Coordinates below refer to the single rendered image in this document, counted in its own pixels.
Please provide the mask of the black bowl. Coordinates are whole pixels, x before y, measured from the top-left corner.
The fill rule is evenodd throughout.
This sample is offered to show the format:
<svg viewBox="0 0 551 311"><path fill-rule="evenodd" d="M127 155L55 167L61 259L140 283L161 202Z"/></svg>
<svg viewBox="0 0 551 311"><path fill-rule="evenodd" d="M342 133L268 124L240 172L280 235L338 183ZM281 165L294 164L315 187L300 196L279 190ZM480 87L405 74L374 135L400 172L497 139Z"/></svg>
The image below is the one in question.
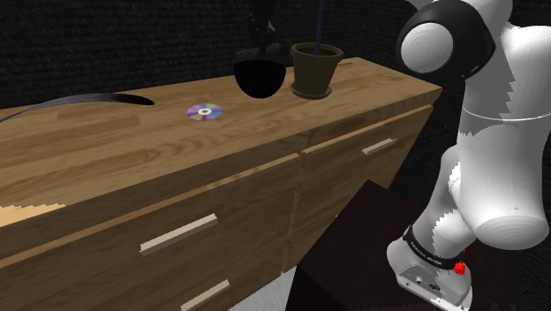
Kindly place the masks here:
<svg viewBox="0 0 551 311"><path fill-rule="evenodd" d="M246 95L264 99L280 89L286 68L274 61L251 59L234 64L233 72L235 81Z"/></svg>

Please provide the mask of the olive plant pot, purple stem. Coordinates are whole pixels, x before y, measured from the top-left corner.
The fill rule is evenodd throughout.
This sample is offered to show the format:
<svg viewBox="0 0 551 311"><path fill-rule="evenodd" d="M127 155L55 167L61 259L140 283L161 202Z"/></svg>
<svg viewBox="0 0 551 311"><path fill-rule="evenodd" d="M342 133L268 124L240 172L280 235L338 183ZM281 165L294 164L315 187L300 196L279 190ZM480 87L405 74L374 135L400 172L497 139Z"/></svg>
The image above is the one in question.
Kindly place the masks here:
<svg viewBox="0 0 551 311"><path fill-rule="evenodd" d="M316 20L314 42L301 42L291 46L294 81L291 91L309 100L326 98L332 92L330 81L337 65L343 60L343 51L323 44L323 12L326 0L320 0Z"/></svg>

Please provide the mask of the iridescent compact disc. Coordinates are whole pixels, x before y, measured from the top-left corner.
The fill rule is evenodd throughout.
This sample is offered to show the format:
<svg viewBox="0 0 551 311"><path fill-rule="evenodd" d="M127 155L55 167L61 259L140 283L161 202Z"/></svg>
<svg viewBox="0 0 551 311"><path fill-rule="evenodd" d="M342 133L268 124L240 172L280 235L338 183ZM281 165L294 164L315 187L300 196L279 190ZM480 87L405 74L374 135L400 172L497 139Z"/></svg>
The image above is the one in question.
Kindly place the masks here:
<svg viewBox="0 0 551 311"><path fill-rule="evenodd" d="M207 121L220 117L223 109L212 103L197 104L187 110L187 117L192 120Z"/></svg>

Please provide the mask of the dark long curved feather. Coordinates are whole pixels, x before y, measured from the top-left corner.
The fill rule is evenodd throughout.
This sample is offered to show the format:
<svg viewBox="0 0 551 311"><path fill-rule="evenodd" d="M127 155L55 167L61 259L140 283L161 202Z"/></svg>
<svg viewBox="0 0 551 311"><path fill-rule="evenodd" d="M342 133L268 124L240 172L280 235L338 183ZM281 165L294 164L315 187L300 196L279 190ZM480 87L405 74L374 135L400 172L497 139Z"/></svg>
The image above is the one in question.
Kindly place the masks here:
<svg viewBox="0 0 551 311"><path fill-rule="evenodd" d="M123 103L130 103L130 104L138 104L138 105L145 105L145 106L151 106L154 105L155 102L139 95L128 95L128 94L119 94L119 93L94 93L94 94L83 94L83 95L71 95L66 96L46 102L42 102L39 104L35 104L34 106L18 111L14 114L11 114L5 118L0 118L0 123L3 123L4 121L14 118L18 115L21 115L25 112L29 112L32 110L38 110L48 107L53 107L57 105L63 105L63 104L73 104L73 103L82 103L82 102L123 102Z"/></svg>

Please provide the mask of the wooden chest of drawers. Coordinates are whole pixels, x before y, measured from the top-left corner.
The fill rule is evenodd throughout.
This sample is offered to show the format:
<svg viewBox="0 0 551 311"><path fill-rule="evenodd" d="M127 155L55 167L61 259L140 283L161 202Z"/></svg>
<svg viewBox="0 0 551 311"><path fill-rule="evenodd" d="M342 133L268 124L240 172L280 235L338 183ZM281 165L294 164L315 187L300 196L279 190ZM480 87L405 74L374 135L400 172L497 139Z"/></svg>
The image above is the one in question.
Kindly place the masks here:
<svg viewBox="0 0 551 311"><path fill-rule="evenodd" d="M354 57L330 95L231 76L0 123L0 311L226 311L389 186L441 88ZM223 114L187 117L197 104Z"/></svg>

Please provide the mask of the dark robot stand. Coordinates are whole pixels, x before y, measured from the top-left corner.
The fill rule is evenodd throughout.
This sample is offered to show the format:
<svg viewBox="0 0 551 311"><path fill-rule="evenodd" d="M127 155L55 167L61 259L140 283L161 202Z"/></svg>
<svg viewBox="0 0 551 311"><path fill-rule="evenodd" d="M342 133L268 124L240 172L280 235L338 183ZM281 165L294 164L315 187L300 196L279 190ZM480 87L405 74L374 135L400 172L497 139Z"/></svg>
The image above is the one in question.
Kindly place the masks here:
<svg viewBox="0 0 551 311"><path fill-rule="evenodd" d="M441 311L398 285L386 256L420 208L367 181L299 262L284 311ZM513 256L475 241L470 311L517 311Z"/></svg>

